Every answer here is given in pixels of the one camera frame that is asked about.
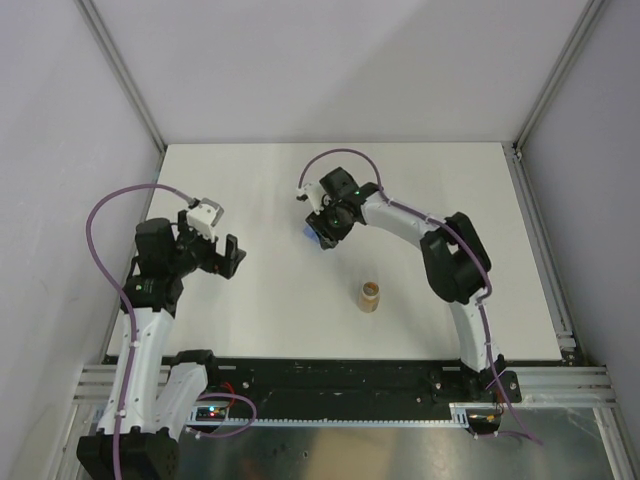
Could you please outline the blue weekly pill organizer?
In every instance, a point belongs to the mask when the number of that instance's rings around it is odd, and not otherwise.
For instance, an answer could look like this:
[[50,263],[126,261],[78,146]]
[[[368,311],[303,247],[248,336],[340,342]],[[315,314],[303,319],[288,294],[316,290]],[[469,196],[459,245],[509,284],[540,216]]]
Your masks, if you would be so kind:
[[320,239],[318,237],[318,235],[316,234],[316,232],[313,230],[313,228],[309,225],[306,225],[303,233],[305,234],[306,237],[308,237],[312,242],[319,244],[320,243]]

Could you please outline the amber pill bottle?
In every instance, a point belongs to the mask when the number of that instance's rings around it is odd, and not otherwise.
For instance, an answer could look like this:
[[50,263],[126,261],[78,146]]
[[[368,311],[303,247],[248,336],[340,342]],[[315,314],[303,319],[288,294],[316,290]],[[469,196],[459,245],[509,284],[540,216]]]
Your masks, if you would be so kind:
[[359,292],[358,306],[364,313],[373,313],[379,305],[380,288],[375,282],[365,282]]

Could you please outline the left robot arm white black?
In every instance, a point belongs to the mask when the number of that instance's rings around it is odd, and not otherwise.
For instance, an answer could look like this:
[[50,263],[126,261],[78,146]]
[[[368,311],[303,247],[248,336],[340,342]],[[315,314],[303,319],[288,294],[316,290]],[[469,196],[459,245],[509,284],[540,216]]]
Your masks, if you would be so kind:
[[93,479],[174,478],[179,437],[192,407],[222,385],[212,351],[190,350],[177,354],[165,387],[158,386],[183,280],[197,270],[230,279],[246,256],[232,234],[218,253],[216,236],[190,225],[185,211],[177,223],[156,218],[138,224],[135,245],[109,401],[96,433],[81,437],[76,450]]

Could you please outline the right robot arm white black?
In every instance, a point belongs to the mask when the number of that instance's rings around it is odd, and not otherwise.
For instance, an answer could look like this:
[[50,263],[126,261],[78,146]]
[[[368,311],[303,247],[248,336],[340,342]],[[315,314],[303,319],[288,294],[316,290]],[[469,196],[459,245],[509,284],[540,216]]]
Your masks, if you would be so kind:
[[296,198],[313,209],[306,222],[322,249],[333,249],[355,224],[376,227],[418,248],[432,291],[451,310],[460,345],[464,393],[476,401],[495,393],[510,403],[504,356],[492,339],[485,301],[493,292],[491,261],[468,216],[439,219],[388,197],[379,183],[362,186],[338,167],[317,182],[300,181]]

